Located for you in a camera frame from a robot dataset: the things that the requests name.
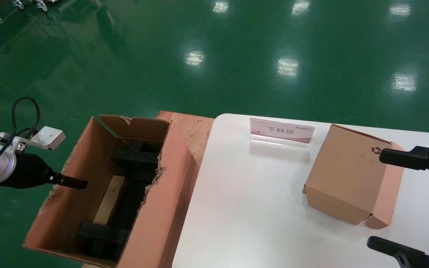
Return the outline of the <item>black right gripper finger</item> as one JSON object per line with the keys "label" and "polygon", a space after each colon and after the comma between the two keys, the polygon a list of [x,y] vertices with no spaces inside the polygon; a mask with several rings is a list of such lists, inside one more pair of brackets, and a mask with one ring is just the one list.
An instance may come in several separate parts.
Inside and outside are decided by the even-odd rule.
{"label": "black right gripper finger", "polygon": [[411,151],[386,148],[380,152],[379,160],[391,166],[429,171],[429,148],[415,146]]}
{"label": "black right gripper finger", "polygon": [[395,258],[401,268],[429,268],[429,255],[378,236],[370,236],[367,247]]}

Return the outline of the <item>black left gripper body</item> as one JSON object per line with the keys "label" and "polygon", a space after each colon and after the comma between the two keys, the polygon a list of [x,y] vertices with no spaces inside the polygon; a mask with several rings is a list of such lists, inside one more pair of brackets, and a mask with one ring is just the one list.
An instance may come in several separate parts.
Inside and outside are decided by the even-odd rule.
{"label": "black left gripper body", "polygon": [[1,187],[28,189],[44,184],[57,184],[63,180],[61,173],[55,172],[35,154],[16,154],[16,166]]}

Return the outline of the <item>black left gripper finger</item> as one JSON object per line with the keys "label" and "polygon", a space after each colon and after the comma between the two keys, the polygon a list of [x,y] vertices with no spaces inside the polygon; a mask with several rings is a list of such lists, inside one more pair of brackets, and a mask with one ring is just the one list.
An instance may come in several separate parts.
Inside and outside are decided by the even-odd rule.
{"label": "black left gripper finger", "polygon": [[73,189],[85,189],[88,185],[88,181],[83,181],[77,178],[72,178],[70,176],[61,175],[60,185]]}

